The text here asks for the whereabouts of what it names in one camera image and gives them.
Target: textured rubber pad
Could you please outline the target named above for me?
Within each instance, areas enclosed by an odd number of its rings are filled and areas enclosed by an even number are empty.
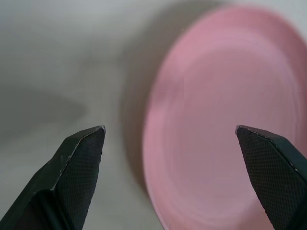
[[[284,137],[238,126],[251,184],[276,230],[306,228],[307,160]]]

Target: white surface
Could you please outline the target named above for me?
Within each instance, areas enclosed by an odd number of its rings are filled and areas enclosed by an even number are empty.
[[[306,0],[240,2],[277,10],[307,38]],[[143,105],[172,42],[212,5],[207,0],[0,1],[0,218],[65,137],[105,125],[104,155],[84,230],[162,229],[138,183]]]

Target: pink plate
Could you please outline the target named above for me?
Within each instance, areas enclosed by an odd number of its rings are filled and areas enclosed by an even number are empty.
[[[236,125],[307,153],[307,49],[279,16],[226,7],[197,21],[160,69],[143,160],[166,230],[272,230],[250,184]]]

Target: pink dish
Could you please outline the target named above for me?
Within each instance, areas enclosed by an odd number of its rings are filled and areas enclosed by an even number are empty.
[[[272,230],[250,184],[236,125],[307,153],[307,48],[278,15],[226,7],[174,45],[144,124],[150,198],[166,230]]]

